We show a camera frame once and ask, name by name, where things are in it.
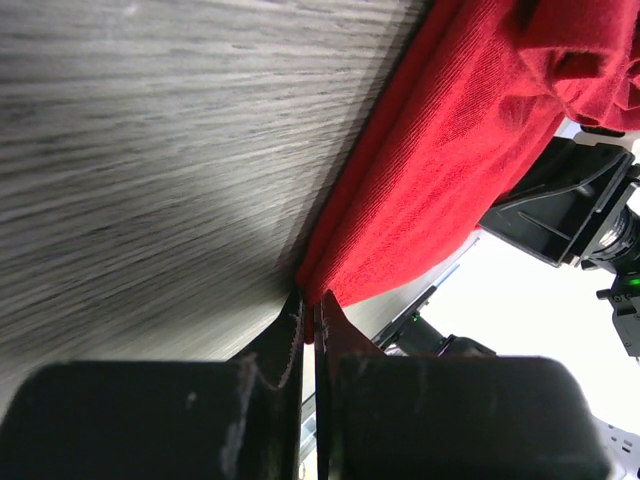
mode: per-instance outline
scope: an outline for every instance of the red towel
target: red towel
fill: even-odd
[[[638,3],[440,0],[318,221],[308,301],[349,305],[444,260],[565,115],[640,130]]]

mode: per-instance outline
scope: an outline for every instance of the gray wooden surface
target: gray wooden surface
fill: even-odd
[[[0,0],[0,413],[279,311],[424,0]]]

